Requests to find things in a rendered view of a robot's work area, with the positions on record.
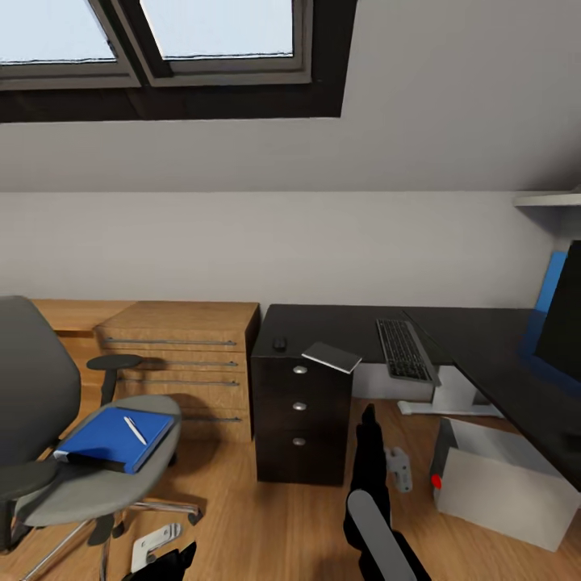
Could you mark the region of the notebook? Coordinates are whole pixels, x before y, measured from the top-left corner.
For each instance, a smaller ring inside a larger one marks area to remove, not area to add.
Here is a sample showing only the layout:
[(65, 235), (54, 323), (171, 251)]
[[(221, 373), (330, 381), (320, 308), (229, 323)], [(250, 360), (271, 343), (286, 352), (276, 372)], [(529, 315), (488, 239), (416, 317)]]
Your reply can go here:
[(327, 346), (323, 343), (315, 343), (307, 351), (304, 351), (303, 356), (346, 374), (350, 374), (362, 360), (361, 356), (341, 351), (338, 348), (332, 348), (332, 346)]

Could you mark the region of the folder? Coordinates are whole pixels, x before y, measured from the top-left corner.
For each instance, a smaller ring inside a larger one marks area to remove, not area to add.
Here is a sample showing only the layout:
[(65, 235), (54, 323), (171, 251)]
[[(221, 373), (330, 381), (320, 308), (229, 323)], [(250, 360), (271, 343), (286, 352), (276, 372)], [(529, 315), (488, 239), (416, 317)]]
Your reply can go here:
[[(124, 418), (134, 423), (145, 445)], [(106, 408), (53, 454), (63, 462), (135, 474), (173, 423), (173, 416)]]

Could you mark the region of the monitor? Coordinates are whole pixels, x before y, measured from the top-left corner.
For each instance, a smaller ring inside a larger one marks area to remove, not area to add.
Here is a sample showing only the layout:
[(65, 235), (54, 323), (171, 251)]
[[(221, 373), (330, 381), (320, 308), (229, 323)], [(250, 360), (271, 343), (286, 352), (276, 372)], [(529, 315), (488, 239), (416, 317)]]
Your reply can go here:
[[(571, 242), (533, 356), (581, 382), (581, 240)], [(562, 438), (581, 443), (576, 433)]]

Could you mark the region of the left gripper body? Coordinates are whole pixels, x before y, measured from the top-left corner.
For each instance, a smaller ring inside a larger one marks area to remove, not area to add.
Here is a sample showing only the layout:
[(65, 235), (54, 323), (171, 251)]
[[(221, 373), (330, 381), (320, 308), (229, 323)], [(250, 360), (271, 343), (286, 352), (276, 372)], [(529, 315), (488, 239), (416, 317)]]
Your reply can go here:
[(122, 581), (182, 581), (182, 564), (178, 549), (156, 558), (139, 571), (126, 575)]

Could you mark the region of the pen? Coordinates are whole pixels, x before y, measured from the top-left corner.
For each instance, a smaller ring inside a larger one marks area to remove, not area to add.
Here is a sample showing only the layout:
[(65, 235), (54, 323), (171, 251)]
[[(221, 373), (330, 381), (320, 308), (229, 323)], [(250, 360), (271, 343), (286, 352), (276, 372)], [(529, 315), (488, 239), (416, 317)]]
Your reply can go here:
[(132, 431), (134, 431), (134, 434), (139, 437), (139, 441), (142, 442), (142, 445), (145, 445), (144, 442), (144, 438), (142, 437), (142, 435), (139, 433), (139, 431), (137, 431), (137, 429), (134, 426), (134, 423), (132, 423), (132, 421), (128, 418), (124, 418), (124, 421), (126, 421), (127, 424), (129, 424), (129, 428), (132, 429)]

